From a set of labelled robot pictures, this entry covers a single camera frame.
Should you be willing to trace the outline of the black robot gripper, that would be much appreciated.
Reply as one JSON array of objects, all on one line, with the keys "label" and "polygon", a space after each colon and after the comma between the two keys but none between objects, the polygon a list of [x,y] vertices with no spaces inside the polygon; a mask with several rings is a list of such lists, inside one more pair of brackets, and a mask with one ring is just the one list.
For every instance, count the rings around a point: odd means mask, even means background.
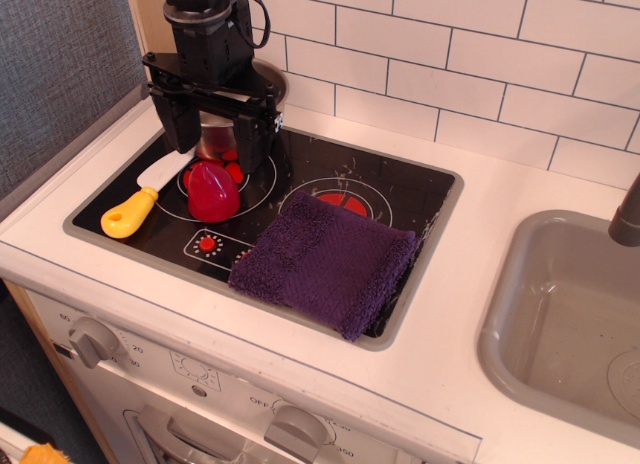
[{"label": "black robot gripper", "polygon": [[270,155],[280,115],[270,82],[253,67],[254,51],[270,37],[269,13],[263,12],[258,43],[247,3],[206,4],[202,10],[166,3],[163,14],[177,51],[149,52],[143,62],[151,72],[152,102],[171,148],[187,153],[199,142],[202,110],[234,118],[240,168],[254,172]]}]

